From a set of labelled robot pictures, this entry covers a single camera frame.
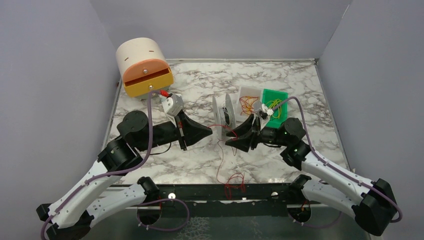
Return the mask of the translucent white plastic bin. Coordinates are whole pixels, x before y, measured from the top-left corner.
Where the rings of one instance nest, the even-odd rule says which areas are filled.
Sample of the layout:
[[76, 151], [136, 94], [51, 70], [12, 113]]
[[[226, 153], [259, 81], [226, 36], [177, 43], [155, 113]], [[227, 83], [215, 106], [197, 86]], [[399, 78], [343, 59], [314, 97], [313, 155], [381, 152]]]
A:
[[235, 107], [235, 119], [244, 122], [254, 111], [254, 104], [261, 102], [263, 89], [241, 85], [238, 89]]

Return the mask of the beige and orange drawer cabinet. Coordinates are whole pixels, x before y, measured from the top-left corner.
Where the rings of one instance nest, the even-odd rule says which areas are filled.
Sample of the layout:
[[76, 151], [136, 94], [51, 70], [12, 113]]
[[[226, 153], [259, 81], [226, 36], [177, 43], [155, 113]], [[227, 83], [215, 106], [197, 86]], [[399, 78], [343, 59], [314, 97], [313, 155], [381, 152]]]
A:
[[122, 85], [131, 98], [146, 99], [152, 90], [168, 90], [174, 83], [170, 65], [159, 45], [147, 37], [122, 43], [115, 53]]

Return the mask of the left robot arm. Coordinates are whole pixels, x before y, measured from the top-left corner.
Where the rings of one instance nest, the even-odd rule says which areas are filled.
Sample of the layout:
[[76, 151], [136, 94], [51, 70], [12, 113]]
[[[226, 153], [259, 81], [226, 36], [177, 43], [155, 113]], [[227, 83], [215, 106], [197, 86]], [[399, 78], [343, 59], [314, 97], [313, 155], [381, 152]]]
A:
[[150, 177], [101, 198], [101, 194], [129, 172], [140, 168], [154, 147], [178, 142], [182, 150], [210, 136], [210, 128], [180, 111], [175, 120], [153, 125], [140, 110], [127, 113], [118, 124], [119, 136], [99, 153], [86, 175], [54, 203], [41, 204], [36, 212], [43, 240], [79, 240], [103, 219], [133, 205], [155, 201], [159, 188]]

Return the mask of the grey perforated cable spool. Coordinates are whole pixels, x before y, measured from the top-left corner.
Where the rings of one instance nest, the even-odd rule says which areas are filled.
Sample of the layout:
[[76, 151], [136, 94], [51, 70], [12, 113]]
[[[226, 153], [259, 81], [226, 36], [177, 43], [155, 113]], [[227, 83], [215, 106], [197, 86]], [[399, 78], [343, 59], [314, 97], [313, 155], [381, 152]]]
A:
[[236, 116], [232, 98], [228, 93], [225, 94], [224, 101], [218, 101], [215, 96], [212, 97], [212, 109], [214, 124], [217, 127], [216, 136], [218, 140], [224, 140], [227, 133], [236, 128]]

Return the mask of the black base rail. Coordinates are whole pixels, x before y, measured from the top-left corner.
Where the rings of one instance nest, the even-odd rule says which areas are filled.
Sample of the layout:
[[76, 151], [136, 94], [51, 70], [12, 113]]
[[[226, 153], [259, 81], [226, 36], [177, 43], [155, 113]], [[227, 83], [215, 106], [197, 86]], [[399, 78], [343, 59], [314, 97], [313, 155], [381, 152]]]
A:
[[139, 217], [286, 217], [288, 206], [301, 207], [306, 198], [290, 183], [159, 184], [155, 200], [137, 207]]

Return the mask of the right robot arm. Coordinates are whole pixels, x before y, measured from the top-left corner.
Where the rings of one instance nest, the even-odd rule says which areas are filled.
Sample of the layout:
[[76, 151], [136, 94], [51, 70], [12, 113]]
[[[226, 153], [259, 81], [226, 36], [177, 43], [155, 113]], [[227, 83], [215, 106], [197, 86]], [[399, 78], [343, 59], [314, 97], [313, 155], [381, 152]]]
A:
[[362, 177], [325, 158], [303, 141], [307, 132], [298, 118], [287, 118], [278, 128], [262, 126], [262, 121], [251, 114], [226, 133], [229, 140], [225, 144], [243, 152], [254, 150], [258, 144], [284, 147], [280, 156], [287, 165], [322, 180], [300, 175], [290, 185], [293, 197], [332, 207], [374, 236], [381, 236], [390, 223], [402, 219], [387, 181]]

